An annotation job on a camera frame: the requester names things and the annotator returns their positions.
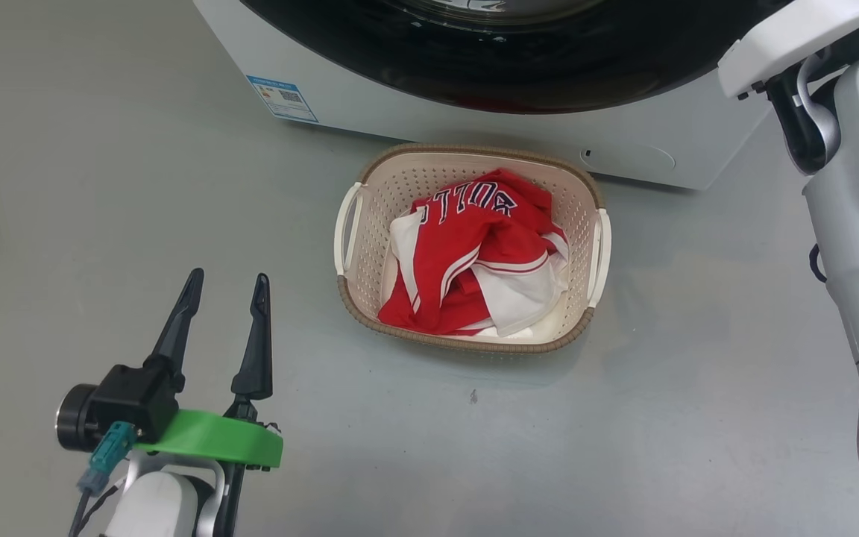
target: cable connector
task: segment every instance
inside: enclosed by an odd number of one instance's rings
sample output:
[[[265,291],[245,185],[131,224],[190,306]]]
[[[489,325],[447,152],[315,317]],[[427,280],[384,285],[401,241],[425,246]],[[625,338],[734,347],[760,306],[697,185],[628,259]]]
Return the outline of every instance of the cable connector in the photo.
[[[112,424],[88,459],[88,470],[78,480],[78,490],[91,497],[100,496],[113,470],[128,456],[134,442],[137,442],[137,433],[132,424],[125,421]]]

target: qr code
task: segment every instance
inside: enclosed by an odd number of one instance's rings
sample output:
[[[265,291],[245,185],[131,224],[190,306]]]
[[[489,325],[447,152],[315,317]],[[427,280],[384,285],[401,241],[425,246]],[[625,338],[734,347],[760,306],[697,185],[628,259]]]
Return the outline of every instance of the qr code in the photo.
[[[286,92],[286,91],[283,91],[283,89],[279,89],[279,91],[280,91],[280,96],[283,97],[284,101],[303,102],[303,101],[301,101],[300,94],[295,94],[295,92]]]

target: camera lens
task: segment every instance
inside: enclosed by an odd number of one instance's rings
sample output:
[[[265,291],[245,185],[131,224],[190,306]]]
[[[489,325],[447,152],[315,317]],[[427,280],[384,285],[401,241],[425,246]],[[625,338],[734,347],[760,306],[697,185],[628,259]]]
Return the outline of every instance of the camera lens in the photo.
[[[95,384],[78,384],[65,395],[55,413],[55,435],[62,448],[92,451],[98,446],[98,422],[92,415]]]

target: laundry basket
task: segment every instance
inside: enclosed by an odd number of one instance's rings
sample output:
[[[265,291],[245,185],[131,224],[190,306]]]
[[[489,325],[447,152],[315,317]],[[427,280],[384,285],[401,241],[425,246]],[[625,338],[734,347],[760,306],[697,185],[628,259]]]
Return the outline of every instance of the laundry basket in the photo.
[[[512,336],[429,336],[381,323],[377,313],[396,282],[389,224],[447,184],[508,169],[553,195],[553,221],[569,239],[569,289],[552,312]],[[568,345],[592,320],[608,274],[611,225],[588,173],[534,153],[475,146],[406,144],[373,160],[344,197],[337,215],[333,259],[348,312],[390,336],[466,351],[541,354]]]

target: washing machine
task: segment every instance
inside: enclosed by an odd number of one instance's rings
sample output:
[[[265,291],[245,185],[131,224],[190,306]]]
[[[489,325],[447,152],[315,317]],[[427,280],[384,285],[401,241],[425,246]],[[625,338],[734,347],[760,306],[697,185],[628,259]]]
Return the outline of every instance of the washing machine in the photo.
[[[718,60],[785,3],[195,0],[279,119],[692,189],[770,109],[726,98]]]

